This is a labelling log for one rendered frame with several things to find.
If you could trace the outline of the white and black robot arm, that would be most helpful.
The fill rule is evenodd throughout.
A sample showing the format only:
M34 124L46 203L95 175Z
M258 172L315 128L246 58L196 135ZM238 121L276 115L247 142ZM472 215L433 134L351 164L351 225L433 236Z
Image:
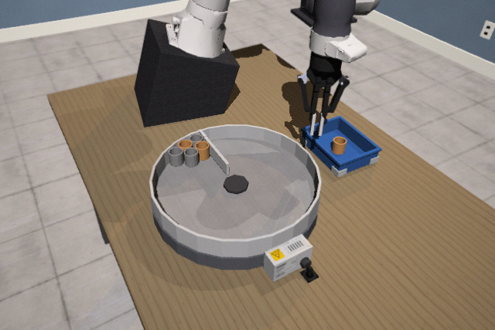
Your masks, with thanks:
M315 19L309 36L310 50L345 63L366 55L367 47L351 33L351 20L353 15L369 14L379 2L301 0L302 8ZM186 9L172 17L172 24L166 24L169 44L199 57L214 58L224 53L229 3L230 0L189 0Z

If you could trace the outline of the blue plastic crate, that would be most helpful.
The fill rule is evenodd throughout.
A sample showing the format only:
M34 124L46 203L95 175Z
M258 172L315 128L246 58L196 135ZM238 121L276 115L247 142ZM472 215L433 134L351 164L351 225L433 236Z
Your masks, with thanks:
M379 151L382 150L367 136L357 130L343 117L333 117L323 125L322 136L318 135L318 125L315 124L313 135L309 126L301 128L300 141L313 152L338 178L366 165L378 162ZM337 155L332 152L333 139L343 137L347 140L345 152Z

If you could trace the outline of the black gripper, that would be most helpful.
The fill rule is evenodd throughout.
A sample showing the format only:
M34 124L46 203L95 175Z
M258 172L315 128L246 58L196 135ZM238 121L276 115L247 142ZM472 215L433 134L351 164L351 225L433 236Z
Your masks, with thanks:
M304 111L309 112L310 135L313 135L316 121L316 107L319 97L319 90L324 87L322 110L319 116L318 134L322 136L323 124L326 123L328 113L333 113L343 94L344 89L350 84L349 77L341 73L342 61L333 57L324 57L311 51L309 68L306 73L297 76L299 86L302 90ZM316 70L316 71L315 71ZM318 72L317 72L318 71ZM320 73L321 72L321 73ZM311 106L308 104L306 85L307 78L313 85ZM329 94L331 86L339 80L339 84L329 104ZM329 104L329 106L328 106ZM332 106L331 106L332 105Z

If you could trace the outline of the bronze bushing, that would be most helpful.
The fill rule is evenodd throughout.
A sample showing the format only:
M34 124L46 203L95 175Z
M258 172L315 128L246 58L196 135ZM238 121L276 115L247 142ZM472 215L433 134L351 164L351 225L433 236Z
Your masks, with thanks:
M186 148L192 148L193 147L193 143L190 141L190 140L181 140L179 143L178 143L178 147L180 147L183 152Z
M210 146L206 141L199 141L195 144L195 148L199 152L199 160L205 161L210 157Z
M332 152L341 155L345 152L345 147L347 144L347 140L343 137L335 137L333 139Z

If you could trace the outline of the grey metal bushing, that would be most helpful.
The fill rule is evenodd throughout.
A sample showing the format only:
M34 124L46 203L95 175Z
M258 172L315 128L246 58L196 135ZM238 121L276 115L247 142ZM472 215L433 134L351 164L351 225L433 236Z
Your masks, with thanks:
M203 136L201 134L192 134L190 135L189 140L193 143L193 148L195 148L197 142L203 141Z
M184 150L184 161L187 167L196 167L199 164L199 152L196 148L186 148Z
M173 167L183 165L183 150L180 147L173 147L169 149L169 163Z

